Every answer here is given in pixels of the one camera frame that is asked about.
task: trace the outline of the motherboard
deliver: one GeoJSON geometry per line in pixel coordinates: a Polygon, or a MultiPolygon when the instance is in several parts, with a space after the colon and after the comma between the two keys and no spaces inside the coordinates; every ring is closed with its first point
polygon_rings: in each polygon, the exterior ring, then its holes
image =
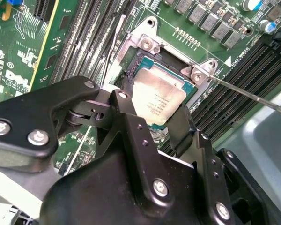
{"type": "MultiPolygon", "coordinates": [[[[281,0],[0,0],[0,101],[73,76],[123,88],[159,150],[186,104],[216,145],[281,90],[281,0]]],[[[96,129],[61,137],[67,174],[96,158],[96,129]]]]}

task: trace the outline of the blue capacitor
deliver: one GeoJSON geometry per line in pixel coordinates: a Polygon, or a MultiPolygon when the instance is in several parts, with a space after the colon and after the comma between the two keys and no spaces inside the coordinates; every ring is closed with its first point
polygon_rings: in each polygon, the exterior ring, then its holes
{"type": "Polygon", "coordinates": [[[267,34],[270,34],[277,29],[277,25],[274,22],[262,20],[259,23],[259,29],[267,34]]]}
{"type": "Polygon", "coordinates": [[[256,11],[262,5],[262,0],[243,0],[244,11],[256,11]]]}

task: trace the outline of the mounting hole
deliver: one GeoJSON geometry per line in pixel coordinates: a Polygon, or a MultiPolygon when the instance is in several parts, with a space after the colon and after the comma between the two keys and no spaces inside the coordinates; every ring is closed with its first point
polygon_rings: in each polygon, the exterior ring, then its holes
{"type": "Polygon", "coordinates": [[[214,177],[219,178],[219,174],[217,172],[214,172],[214,177]]]}
{"type": "Polygon", "coordinates": [[[209,62],[209,68],[214,69],[215,68],[215,62],[213,62],[213,61],[209,62]]]}
{"type": "Polygon", "coordinates": [[[155,25],[153,20],[148,20],[147,23],[150,27],[154,27],[154,25],[155,25]]]}
{"type": "Polygon", "coordinates": [[[97,112],[97,113],[95,114],[95,120],[97,120],[97,121],[102,120],[103,117],[104,117],[104,114],[103,114],[102,112],[97,112]]]}
{"type": "Polygon", "coordinates": [[[143,141],[142,141],[142,145],[145,146],[145,147],[147,147],[147,146],[149,145],[149,143],[148,143],[147,140],[143,140],[143,141]]]}
{"type": "Polygon", "coordinates": [[[120,95],[122,98],[127,98],[128,97],[125,93],[123,93],[121,91],[118,93],[118,95],[120,95]]]}
{"type": "Polygon", "coordinates": [[[253,33],[253,31],[254,31],[254,29],[252,27],[249,27],[244,34],[246,36],[250,36],[253,33]]]}

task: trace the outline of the green circuit board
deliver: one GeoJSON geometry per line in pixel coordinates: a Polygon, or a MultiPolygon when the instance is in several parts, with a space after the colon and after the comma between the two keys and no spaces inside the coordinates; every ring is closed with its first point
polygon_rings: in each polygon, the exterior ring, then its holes
{"type": "Polygon", "coordinates": [[[40,78],[39,68],[57,60],[71,22],[60,29],[62,18],[73,18],[78,3],[57,0],[50,22],[45,22],[35,17],[36,2],[25,0],[12,6],[8,20],[0,18],[0,101],[27,93],[34,83],[49,78],[40,78]]]}
{"type": "MultiPolygon", "coordinates": [[[[271,20],[275,22],[277,30],[281,28],[281,13],[273,15],[273,11],[277,7],[281,11],[279,0],[264,0],[257,11],[243,11],[242,0],[194,0],[188,1],[191,5],[184,13],[181,12],[181,9],[178,9],[182,1],[187,0],[137,1],[135,6],[131,8],[130,14],[127,15],[126,22],[116,41],[112,59],[115,59],[119,54],[119,49],[125,42],[127,34],[137,28],[148,16],[154,16],[158,21],[158,37],[170,44],[180,54],[198,64],[210,58],[216,59],[218,67],[215,76],[224,78],[231,68],[254,46],[256,41],[264,35],[264,32],[259,29],[260,21],[271,20]],[[212,12],[212,6],[217,2],[221,3],[221,8],[212,12]],[[225,20],[223,16],[227,12],[232,13],[229,21],[225,23],[229,25],[230,32],[234,32],[240,37],[235,45],[227,46],[227,38],[219,40],[214,36],[214,31],[206,32],[201,29],[202,24],[200,22],[193,23],[189,20],[193,10],[199,4],[204,6],[206,14],[214,13],[218,18],[218,23],[223,23],[225,20]],[[233,23],[237,21],[241,21],[242,24],[238,28],[234,28],[233,23]]],[[[108,11],[109,7],[107,6],[111,6],[111,0],[98,1],[96,16],[84,25],[81,21],[86,19],[88,15],[86,12],[93,1],[55,0],[51,9],[50,20],[39,19],[36,16],[37,2],[38,0],[25,0],[21,5],[12,6],[9,19],[2,20],[7,3],[4,0],[0,1],[0,101],[62,80],[60,73],[63,63],[60,59],[66,58],[69,53],[64,52],[64,50],[71,37],[78,34],[85,35],[81,43],[73,44],[74,47],[71,51],[75,52],[78,49],[77,46],[84,46],[84,43],[85,46],[89,47],[88,41],[90,41],[90,38],[95,38],[88,35],[94,31],[94,25],[100,24],[100,28],[106,28],[106,32],[101,34],[102,37],[97,39],[106,40],[110,35],[112,26],[105,23],[105,17],[102,15],[103,12],[108,11]],[[73,26],[79,23],[81,23],[79,29],[75,30],[73,26]]],[[[118,1],[117,11],[128,2],[127,0],[118,1]]],[[[99,50],[105,47],[105,43],[98,42],[97,48],[99,50]]],[[[77,52],[77,56],[80,56],[79,52],[82,56],[89,53],[83,48],[78,49],[77,52]]],[[[120,63],[120,69],[113,71],[111,83],[115,83],[121,70],[126,70],[129,67],[136,52],[137,49],[134,48],[127,51],[120,63]]],[[[88,70],[97,71],[97,65],[102,63],[102,59],[96,58],[95,60],[98,63],[89,67],[88,70]]],[[[88,65],[87,61],[81,62],[83,68],[88,65]]],[[[88,72],[83,73],[83,75],[90,77],[88,72]]],[[[204,95],[212,91],[215,85],[211,85],[200,98],[196,99],[195,104],[192,105],[193,110],[204,99],[204,95]]],[[[78,132],[62,137],[59,140],[59,149],[54,158],[56,168],[60,169],[63,164],[68,165],[76,152],[77,157],[74,159],[73,170],[93,160],[96,153],[95,135],[94,127],[83,126],[78,132]]]]}

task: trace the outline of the yellow component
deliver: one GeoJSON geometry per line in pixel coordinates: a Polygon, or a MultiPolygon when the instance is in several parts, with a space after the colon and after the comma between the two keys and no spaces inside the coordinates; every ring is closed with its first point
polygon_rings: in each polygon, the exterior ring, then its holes
{"type": "Polygon", "coordinates": [[[6,21],[10,18],[11,8],[12,8],[11,4],[6,3],[6,9],[5,9],[5,13],[3,13],[3,15],[2,15],[2,20],[6,21]]]}

